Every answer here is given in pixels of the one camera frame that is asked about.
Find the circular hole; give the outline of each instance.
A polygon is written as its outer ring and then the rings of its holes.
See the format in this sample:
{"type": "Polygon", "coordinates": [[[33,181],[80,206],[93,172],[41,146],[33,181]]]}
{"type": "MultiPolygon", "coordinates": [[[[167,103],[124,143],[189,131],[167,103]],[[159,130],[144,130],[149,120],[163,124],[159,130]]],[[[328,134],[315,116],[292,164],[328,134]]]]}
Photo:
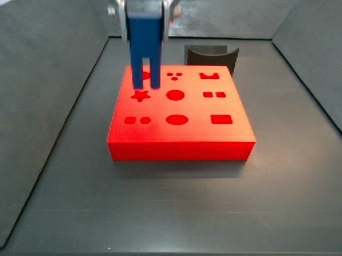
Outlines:
{"type": "Polygon", "coordinates": [[[141,124],[148,124],[149,122],[151,122],[151,118],[149,117],[144,116],[144,117],[140,118],[140,123],[141,124]]]}
{"type": "Polygon", "coordinates": [[[184,93],[180,90],[171,90],[165,94],[169,100],[181,100],[184,98],[184,93]]]}
{"type": "Polygon", "coordinates": [[[172,124],[172,125],[183,125],[187,123],[188,118],[183,115],[169,115],[165,118],[165,121],[168,124],[172,124]]]}

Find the oval hole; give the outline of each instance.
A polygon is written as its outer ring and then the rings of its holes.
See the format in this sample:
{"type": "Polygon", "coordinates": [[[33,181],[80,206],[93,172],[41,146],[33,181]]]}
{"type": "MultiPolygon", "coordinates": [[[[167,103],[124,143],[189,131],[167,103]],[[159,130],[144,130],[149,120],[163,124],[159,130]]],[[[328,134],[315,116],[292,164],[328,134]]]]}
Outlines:
{"type": "Polygon", "coordinates": [[[180,90],[171,90],[165,94],[169,100],[177,101],[184,98],[184,93],[180,90]]]}
{"type": "Polygon", "coordinates": [[[183,115],[171,115],[165,118],[168,124],[183,125],[187,123],[188,118],[183,115]]]}

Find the gray table surface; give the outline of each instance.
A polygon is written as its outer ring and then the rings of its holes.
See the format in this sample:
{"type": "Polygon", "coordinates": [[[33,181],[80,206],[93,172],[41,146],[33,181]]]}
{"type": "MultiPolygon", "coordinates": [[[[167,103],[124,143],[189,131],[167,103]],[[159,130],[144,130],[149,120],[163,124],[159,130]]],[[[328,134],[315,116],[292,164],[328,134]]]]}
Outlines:
{"type": "Polygon", "coordinates": [[[2,252],[342,252],[342,143],[269,41],[233,79],[256,136],[247,162],[112,162],[105,137],[128,48],[106,44],[2,252]]]}

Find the rectangular hole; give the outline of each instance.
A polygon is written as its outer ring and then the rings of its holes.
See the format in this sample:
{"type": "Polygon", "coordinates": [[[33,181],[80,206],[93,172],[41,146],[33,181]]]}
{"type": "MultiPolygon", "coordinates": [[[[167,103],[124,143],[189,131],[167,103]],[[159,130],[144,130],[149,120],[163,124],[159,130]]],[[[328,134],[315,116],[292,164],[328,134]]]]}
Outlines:
{"type": "Polygon", "coordinates": [[[232,119],[229,115],[211,115],[212,124],[232,124],[232,119]]]}

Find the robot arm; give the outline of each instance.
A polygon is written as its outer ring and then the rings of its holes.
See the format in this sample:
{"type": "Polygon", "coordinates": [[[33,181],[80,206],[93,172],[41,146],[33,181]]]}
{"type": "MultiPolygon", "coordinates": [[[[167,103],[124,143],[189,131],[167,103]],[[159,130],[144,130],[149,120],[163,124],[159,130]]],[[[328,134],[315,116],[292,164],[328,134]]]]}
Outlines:
{"type": "Polygon", "coordinates": [[[149,59],[151,88],[160,87],[161,41],[169,22],[180,15],[179,0],[163,0],[160,13],[127,12],[125,0],[109,0],[108,14],[118,23],[121,39],[129,42],[133,89],[143,89],[143,59],[149,59]]]}
{"type": "MultiPolygon", "coordinates": [[[[168,40],[169,22],[180,16],[180,7],[177,6],[180,0],[161,0],[161,15],[163,15],[163,41],[168,40]]],[[[108,14],[113,22],[118,24],[121,30],[121,40],[127,42],[128,38],[128,24],[127,24],[127,1],[109,0],[108,14]]]]}

